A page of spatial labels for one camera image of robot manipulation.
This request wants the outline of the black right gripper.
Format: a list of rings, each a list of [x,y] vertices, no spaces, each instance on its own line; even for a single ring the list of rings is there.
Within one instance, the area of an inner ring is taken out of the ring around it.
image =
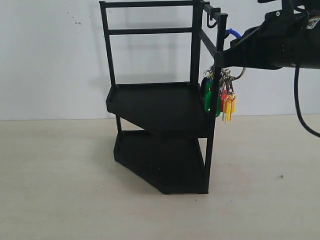
[[[245,45],[237,45],[243,36]],[[231,40],[227,50],[216,47],[217,67],[319,69],[320,2],[284,0],[280,10],[268,12],[243,36]]]

